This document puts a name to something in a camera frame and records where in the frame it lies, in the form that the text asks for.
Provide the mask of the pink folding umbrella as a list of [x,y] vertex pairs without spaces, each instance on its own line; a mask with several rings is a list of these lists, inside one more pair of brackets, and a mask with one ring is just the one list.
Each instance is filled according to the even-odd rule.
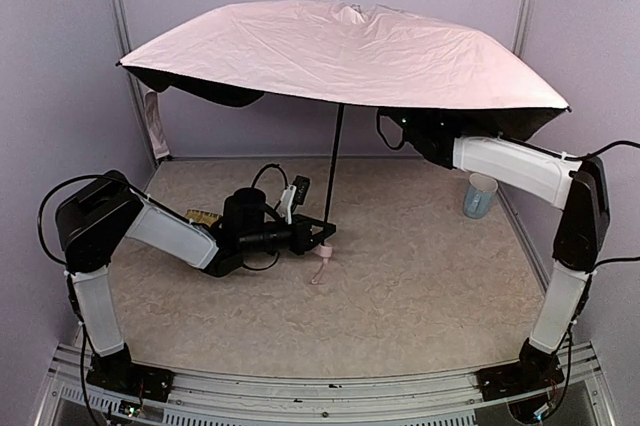
[[373,107],[427,161],[481,173],[563,209],[573,166],[529,139],[567,101],[490,35],[383,6],[231,4],[148,41],[119,65],[155,92],[229,107],[266,94]]

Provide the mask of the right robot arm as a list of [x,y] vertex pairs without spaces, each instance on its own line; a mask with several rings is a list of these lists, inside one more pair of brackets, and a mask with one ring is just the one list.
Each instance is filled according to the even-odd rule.
[[546,388],[563,380],[557,351],[588,298],[592,274],[610,222],[606,177],[599,158],[572,159],[528,139],[554,118],[546,109],[380,107],[427,161],[488,176],[530,195],[562,215],[553,272],[544,302],[517,361],[477,373],[485,400]]

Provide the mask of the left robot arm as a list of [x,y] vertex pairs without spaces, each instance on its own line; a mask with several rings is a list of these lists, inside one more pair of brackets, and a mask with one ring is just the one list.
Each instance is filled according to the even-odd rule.
[[310,185],[298,176],[275,206],[251,185],[236,190],[223,213],[207,225],[182,216],[136,189],[117,170],[88,176],[88,185],[62,202],[55,213],[71,302],[92,347],[86,381],[136,397],[168,400],[174,374],[132,360],[116,317],[108,266],[123,239],[132,239],[206,275],[221,278],[245,268],[249,254],[278,258],[312,251],[331,237],[334,224],[296,213]]

